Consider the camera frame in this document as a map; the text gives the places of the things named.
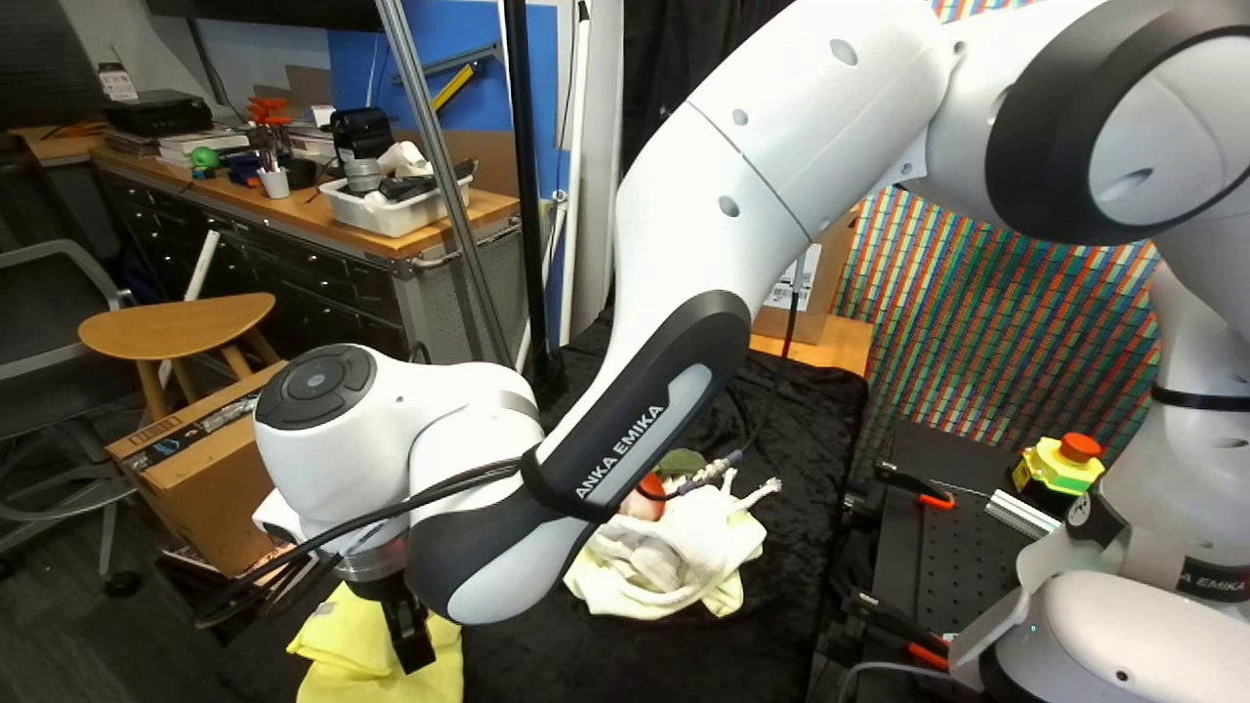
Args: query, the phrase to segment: white cloth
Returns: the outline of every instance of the white cloth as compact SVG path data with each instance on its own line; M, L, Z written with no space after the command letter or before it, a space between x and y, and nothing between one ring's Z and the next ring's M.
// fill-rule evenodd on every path
M742 609L738 566L762 555L766 527L750 504L781 492L777 480L754 496L730 496L727 484L703 484L664 504L656 523L613 516L602 523L566 570L566 586L590 613L660 621L695 601L715 617Z
M379 168L383 172L395 172L395 176L434 176L426 152L410 141L395 141L383 156L379 156Z

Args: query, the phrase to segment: green object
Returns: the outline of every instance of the green object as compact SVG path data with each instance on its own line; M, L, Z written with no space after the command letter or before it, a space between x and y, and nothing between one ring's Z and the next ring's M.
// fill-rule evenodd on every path
M191 180L211 180L211 176L219 176L219 148L191 148Z
M688 476L688 473L703 473L707 457L695 449L668 449L656 465L660 476Z
M1023 449L1012 484L1016 492L1043 484L1047 492L1078 500L1090 492L1090 484L1098 484L1102 473L1105 465L1098 457L1066 457L1059 437L1043 437L1039 445Z

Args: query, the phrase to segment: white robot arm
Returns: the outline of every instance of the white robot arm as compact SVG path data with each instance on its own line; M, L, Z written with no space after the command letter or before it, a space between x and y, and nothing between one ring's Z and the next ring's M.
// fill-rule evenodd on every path
M277 496L313 535L477 465L516 465L508 480L352 531L328 555L359 582L406 574L430 609L465 625L531 609L734 375L777 273L855 199L902 180L1035 238L1156 238L1234 348L1234 332L1250 332L1238 273L1250 266L1246 78L1250 0L1047 0L949 27L930 0L797 0L629 168L617 195L613 340L590 391L547 437L512 371L324 348L293 359L258 406ZM1246 359L1227 359L1223 383L1164 375L1164 387L1176 383L1184 402L1219 394L1238 406ZM1125 488L1105 480L1102 504L1129 527L1176 516L1188 531L1156 547L1172 562L1211 543L1199 562L1250 574L1238 519L1250 504L1223 500L1207 519L1215 512L1176 492L1141 496L1129 488L1141 476L1191 480L1176 465L1145 465L1113 469ZM1199 480L1203 496L1227 496L1234 469L1246 457L1223 453L1223 469ZM1172 605L1180 578L1184 566L1152 582L1160 605ZM977 629L992 637L965 637L961 680L984 687L980 652L1012 625L1020 617L996 617Z

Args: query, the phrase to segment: yellow cloth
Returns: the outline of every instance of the yellow cloth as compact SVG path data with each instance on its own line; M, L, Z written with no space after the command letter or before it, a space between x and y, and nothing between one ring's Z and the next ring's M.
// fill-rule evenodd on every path
M324 605L305 621L297 641L289 644L293 656L313 660L301 703L461 703L465 699L465 656L461 656L461 629L441 621L438 613L426 617L426 633L434 644L434 664L418 672L402 672L383 605L355 598L340 586Z

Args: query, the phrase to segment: yellow object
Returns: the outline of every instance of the yellow object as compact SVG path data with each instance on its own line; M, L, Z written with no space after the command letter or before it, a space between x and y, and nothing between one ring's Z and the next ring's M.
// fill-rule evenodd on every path
M1023 449L1012 484L1016 492L1023 492L1027 484L1043 484L1059 496L1086 496L1102 473L1102 445L1086 434L1063 434Z
M473 82L477 66L461 66L434 98L434 113L441 113L469 82Z
M289 644L293 656L313 660L301 703L461 703L465 699L465 656L461 629L426 617L434 664L402 672L383 605L355 598L340 586Z

